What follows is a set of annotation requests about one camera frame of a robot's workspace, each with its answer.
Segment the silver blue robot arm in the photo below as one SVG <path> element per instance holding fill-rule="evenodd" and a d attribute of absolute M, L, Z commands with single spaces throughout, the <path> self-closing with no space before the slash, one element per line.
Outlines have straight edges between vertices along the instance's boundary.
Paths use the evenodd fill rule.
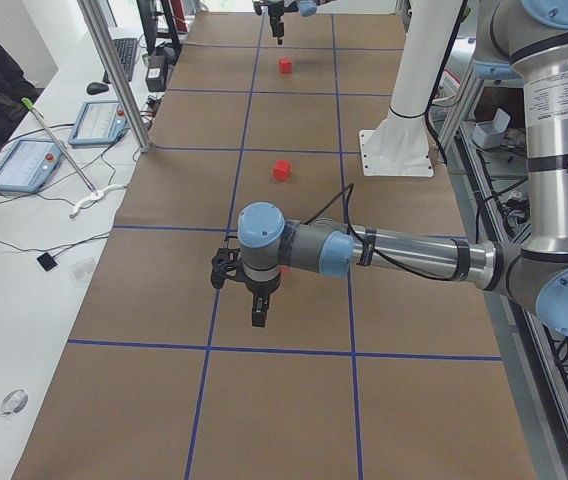
<path fill-rule="evenodd" d="M 262 10 L 266 9 L 269 17 L 269 25 L 272 36 L 277 40 L 278 45 L 283 44 L 285 36 L 285 26 L 283 17 L 287 13 L 298 13 L 301 17 L 310 17 L 314 15 L 321 5 L 326 1 L 320 0 L 298 0 L 298 1 L 256 1 L 255 8 L 258 15 L 262 14 Z"/>
<path fill-rule="evenodd" d="M 437 240 L 316 216 L 286 219 L 273 204 L 246 206 L 231 261 L 211 281 L 243 283 L 251 321 L 266 323 L 283 267 L 343 277 L 353 265 L 394 268 L 495 291 L 568 336 L 568 1 L 483 1 L 474 58 L 523 81 L 529 237 L 520 244 Z"/>

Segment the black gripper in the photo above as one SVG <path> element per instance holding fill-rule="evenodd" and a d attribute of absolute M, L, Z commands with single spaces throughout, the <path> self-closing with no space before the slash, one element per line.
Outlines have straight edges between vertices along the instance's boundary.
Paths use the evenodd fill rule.
<path fill-rule="evenodd" d="M 268 296 L 274 293 L 279 286 L 279 277 L 267 281 L 247 279 L 246 287 L 254 295 L 251 309 L 251 325 L 253 327 L 264 327 L 266 325 L 269 308 Z"/>
<path fill-rule="evenodd" d="M 270 27 L 272 31 L 272 36 L 276 39 L 278 45 L 282 45 L 285 35 L 285 29 L 284 29 L 284 23 L 280 19 L 285 13 L 284 2 L 267 0 L 266 6 L 268 10 L 268 15 L 270 17 Z"/>

